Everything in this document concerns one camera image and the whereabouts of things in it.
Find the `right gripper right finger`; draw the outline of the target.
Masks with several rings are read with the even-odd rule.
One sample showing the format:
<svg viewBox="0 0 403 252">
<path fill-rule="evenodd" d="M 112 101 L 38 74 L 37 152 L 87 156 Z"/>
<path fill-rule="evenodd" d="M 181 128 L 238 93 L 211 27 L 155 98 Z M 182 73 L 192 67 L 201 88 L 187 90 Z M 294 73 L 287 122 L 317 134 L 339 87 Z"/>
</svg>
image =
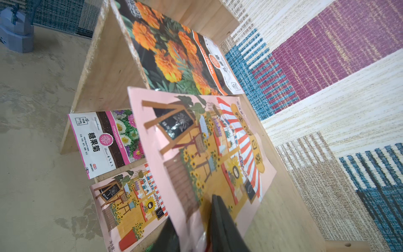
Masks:
<svg viewBox="0 0 403 252">
<path fill-rule="evenodd" d="M 212 252 L 249 252 L 236 228 L 224 201 L 219 195 L 212 196 L 212 212 L 209 219 Z"/>
</svg>

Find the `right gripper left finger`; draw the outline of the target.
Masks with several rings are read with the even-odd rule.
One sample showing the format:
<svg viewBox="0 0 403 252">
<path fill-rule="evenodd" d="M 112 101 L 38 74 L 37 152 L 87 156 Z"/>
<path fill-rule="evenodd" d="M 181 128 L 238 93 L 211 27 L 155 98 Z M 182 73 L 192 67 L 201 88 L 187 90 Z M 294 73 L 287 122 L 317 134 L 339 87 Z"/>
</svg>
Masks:
<svg viewBox="0 0 403 252">
<path fill-rule="evenodd" d="M 150 252 L 180 252 L 179 238 L 170 218 L 166 220 Z"/>
</svg>

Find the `pink flower shop seed bag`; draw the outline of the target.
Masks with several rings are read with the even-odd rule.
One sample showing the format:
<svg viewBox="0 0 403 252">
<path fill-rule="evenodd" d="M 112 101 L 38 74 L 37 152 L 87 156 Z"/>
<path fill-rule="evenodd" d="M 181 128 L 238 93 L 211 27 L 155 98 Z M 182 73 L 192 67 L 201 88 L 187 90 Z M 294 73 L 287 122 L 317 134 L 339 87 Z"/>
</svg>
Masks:
<svg viewBox="0 0 403 252">
<path fill-rule="evenodd" d="M 129 87 L 141 145 L 183 252 L 207 249 L 213 195 L 245 235 L 276 170 L 240 96 Z"/>
</svg>

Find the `orange marigold seed bag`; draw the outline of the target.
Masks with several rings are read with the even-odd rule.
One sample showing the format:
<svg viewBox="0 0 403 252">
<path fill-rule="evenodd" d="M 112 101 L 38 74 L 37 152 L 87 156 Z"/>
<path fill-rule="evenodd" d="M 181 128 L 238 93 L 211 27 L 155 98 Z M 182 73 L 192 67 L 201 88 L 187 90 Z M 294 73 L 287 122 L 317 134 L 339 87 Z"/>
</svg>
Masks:
<svg viewBox="0 0 403 252">
<path fill-rule="evenodd" d="M 244 90 L 217 44 L 140 1 L 115 1 L 152 90 L 231 96 Z"/>
</svg>

